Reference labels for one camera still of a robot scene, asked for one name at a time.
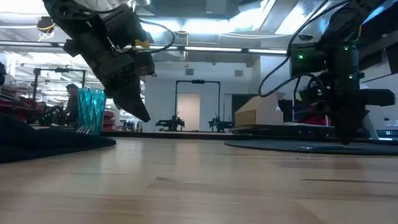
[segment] teal glass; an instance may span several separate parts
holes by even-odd
[[[96,88],[79,89],[79,128],[89,134],[101,134],[106,96]]]

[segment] cable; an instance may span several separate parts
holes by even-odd
[[[51,26],[49,26],[49,27],[46,27],[46,28],[40,28],[40,27],[38,27],[37,25],[36,25],[36,27],[39,29],[39,30],[49,30],[49,29],[51,29],[51,28],[53,28],[55,26],[55,24],[52,24]]]
[[[97,12],[98,14],[109,14],[109,13],[116,11],[117,9],[118,8],[116,7],[114,9],[110,9],[110,10],[106,10],[106,11],[95,11],[95,12]]]
[[[41,42],[43,39],[44,39],[44,37],[45,37],[45,35],[43,35],[42,37],[40,37],[37,41],[38,42]],[[15,65],[17,65],[18,64],[18,62],[22,59],[22,58],[24,58],[27,54],[29,54],[29,52],[31,51],[31,50],[33,50],[35,47],[31,47],[27,52],[25,52],[18,60],[16,60],[15,61]]]
[[[326,13],[328,13],[328,12],[330,12],[330,11],[336,9],[337,7],[340,7],[340,6],[342,6],[342,5],[345,5],[345,4],[349,3],[349,2],[350,2],[350,0],[345,0],[345,1],[343,1],[343,2],[340,2],[340,3],[338,3],[338,4],[335,4],[334,6],[329,7],[328,9],[325,9],[323,12],[319,13],[319,15],[317,15],[317,16],[315,16],[314,18],[312,18],[312,19],[306,21],[300,28],[298,28],[298,30],[293,34],[291,40],[289,41],[289,43],[288,43],[288,45],[287,45],[287,55],[286,55],[285,60],[284,60],[282,63],[280,63],[275,69],[273,69],[271,72],[269,72],[269,73],[261,80],[260,87],[259,87],[259,96],[260,96],[260,97],[267,97],[267,96],[269,96],[269,95],[275,93],[275,92],[280,88],[280,86],[278,86],[277,89],[275,88],[275,89],[269,91],[269,92],[266,93],[266,94],[262,94],[262,93],[261,93],[261,89],[262,89],[262,86],[264,85],[265,81],[266,81],[273,73],[275,73],[278,69],[280,69],[280,68],[288,61],[288,59],[290,58],[290,49],[291,49],[291,47],[292,47],[293,41],[294,41],[295,38],[299,35],[299,33],[301,33],[301,31],[302,31],[304,28],[306,28],[306,26],[308,26],[308,25],[309,25],[310,23],[312,23],[313,21],[317,20],[319,17],[321,17],[321,16],[325,15]],[[316,13],[323,7],[323,5],[321,5],[321,7],[319,7],[313,14],[316,14]]]
[[[157,53],[157,52],[161,52],[161,51],[164,51],[164,50],[167,50],[169,47],[171,47],[171,46],[174,44],[174,41],[175,41],[175,34],[174,34],[173,31],[171,31],[171,30],[170,30],[169,28],[167,28],[166,26],[163,26],[162,24],[157,24],[157,23],[155,23],[155,22],[144,21],[144,20],[142,20],[142,19],[139,19],[139,21],[140,21],[141,23],[143,23],[143,24],[149,24],[149,25],[153,25],[153,26],[159,26],[159,27],[161,27],[161,28],[167,30],[168,32],[170,32],[171,35],[172,35],[172,41],[170,41],[169,44],[167,44],[166,46],[162,47],[161,49],[151,51],[152,54],[153,54],[153,53]]]
[[[313,74],[311,74],[311,73],[303,73],[303,74],[300,74],[300,75],[295,75],[295,76],[291,77],[290,79],[288,79],[288,80],[282,82],[280,85],[278,85],[278,86],[275,87],[273,90],[271,90],[271,91],[269,92],[269,95],[275,93],[275,92],[278,91],[280,88],[282,88],[283,86],[285,86],[285,85],[288,84],[289,82],[295,80],[296,78],[301,78],[301,77],[311,77],[311,78],[317,83],[319,89],[321,89],[321,93],[324,93],[324,92],[325,92],[325,87],[323,86],[323,83],[320,81],[320,79],[319,79],[317,76],[315,76],[315,75],[313,75]]]
[[[301,77],[298,78],[296,85],[294,86],[294,91],[293,91],[293,100],[296,101],[297,97],[296,97],[296,92],[297,92],[297,88],[300,85],[300,81],[301,81]]]

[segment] doorway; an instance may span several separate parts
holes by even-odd
[[[177,113],[185,121],[183,131],[200,130],[200,95],[179,93],[177,95]]]

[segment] red object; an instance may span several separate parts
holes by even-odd
[[[17,97],[17,91],[3,87],[0,92],[0,112],[25,121],[35,111],[36,102],[33,99]]]
[[[326,121],[326,117],[324,115],[320,115],[320,114],[313,115],[307,119],[300,120],[300,121],[298,121],[298,123],[330,126],[330,120],[328,119]]]
[[[103,120],[103,131],[115,131],[114,113],[112,111],[105,111]]]

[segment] black cable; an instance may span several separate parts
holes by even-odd
[[[301,77],[298,78],[298,80],[297,80],[297,82],[296,82],[296,85],[294,86],[294,91],[293,91],[293,100],[294,100],[294,101],[297,100],[297,98],[296,98],[296,92],[297,92],[297,88],[298,88],[299,85],[300,85],[300,81],[301,81]]]
[[[106,11],[95,11],[95,12],[97,12],[98,14],[109,14],[109,13],[116,11],[117,9],[118,8],[116,7],[114,9],[110,9],[110,10],[106,10]]]
[[[269,92],[266,93],[266,94],[262,94],[262,93],[261,93],[261,89],[262,89],[262,86],[264,85],[264,82],[265,82],[273,73],[275,73],[280,67],[282,67],[282,66],[288,61],[288,59],[290,58],[290,48],[292,47],[293,41],[294,41],[294,39],[299,35],[299,33],[301,33],[301,31],[302,31],[304,28],[306,28],[306,26],[308,26],[308,25],[309,25],[310,23],[312,23],[313,21],[317,20],[319,17],[321,17],[321,16],[325,15],[326,13],[328,13],[328,12],[330,12],[330,11],[336,9],[337,7],[340,7],[340,6],[342,6],[342,5],[345,5],[345,4],[349,3],[349,2],[350,2],[350,0],[346,0],[346,1],[340,2],[340,3],[338,3],[338,4],[335,4],[334,6],[331,6],[331,7],[329,7],[328,9],[325,9],[323,12],[319,13],[319,15],[315,16],[313,19],[308,20],[308,21],[305,22],[300,28],[298,28],[298,30],[293,34],[292,38],[290,39],[290,41],[289,41],[289,43],[288,43],[288,45],[287,45],[287,52],[286,52],[286,58],[285,58],[285,60],[284,60],[282,63],[280,63],[275,69],[273,69],[271,72],[269,72],[269,73],[261,80],[260,87],[259,87],[259,96],[260,96],[260,97],[267,97],[267,96],[269,96],[269,95],[275,93],[279,88],[281,88],[281,87],[283,86],[283,85],[282,85],[282,86],[278,86],[277,88],[275,88],[275,89],[269,91]],[[321,8],[322,8],[322,6],[319,7],[319,8],[314,12],[314,14],[316,14]],[[291,79],[288,79],[287,82],[283,82],[282,84],[286,85],[286,84],[287,84],[288,82],[290,82],[290,81],[291,81]]]
[[[275,87],[273,90],[270,91],[270,92],[272,92],[271,94],[273,94],[274,92],[278,91],[280,88],[282,88],[283,86],[285,86],[289,82],[295,80],[296,78],[300,78],[300,77],[304,77],[304,76],[311,77],[311,80],[314,80],[317,83],[319,89],[321,89],[321,92],[322,93],[325,92],[325,87],[323,86],[323,83],[321,82],[321,80],[317,76],[315,76],[315,75],[313,75],[311,73],[303,73],[303,74],[300,74],[300,75],[295,75],[295,76],[291,77],[290,79],[282,82],[279,86]]]
[[[171,47],[171,46],[174,44],[174,41],[175,41],[175,34],[174,34],[173,31],[171,31],[171,30],[170,30],[169,28],[167,28],[166,26],[163,26],[162,24],[157,24],[157,23],[155,23],[155,22],[143,21],[142,19],[139,19],[139,21],[142,22],[143,24],[149,24],[149,25],[153,25],[153,26],[159,26],[159,27],[161,27],[161,28],[167,30],[168,32],[170,32],[171,35],[172,35],[172,41],[170,41],[169,44],[167,44],[166,46],[162,47],[161,49],[157,49],[157,50],[151,51],[152,54],[153,54],[153,53],[157,53],[157,52],[161,52],[161,51],[164,51],[164,50],[167,50],[169,47]]]

